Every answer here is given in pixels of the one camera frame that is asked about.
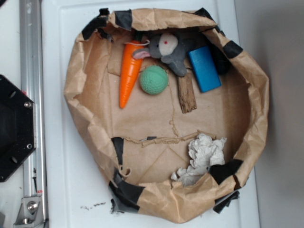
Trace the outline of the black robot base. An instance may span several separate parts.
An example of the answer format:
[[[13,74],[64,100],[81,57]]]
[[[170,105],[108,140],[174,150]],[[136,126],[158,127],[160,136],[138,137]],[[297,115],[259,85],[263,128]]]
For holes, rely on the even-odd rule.
[[[0,76],[0,181],[10,176],[35,150],[34,102]]]

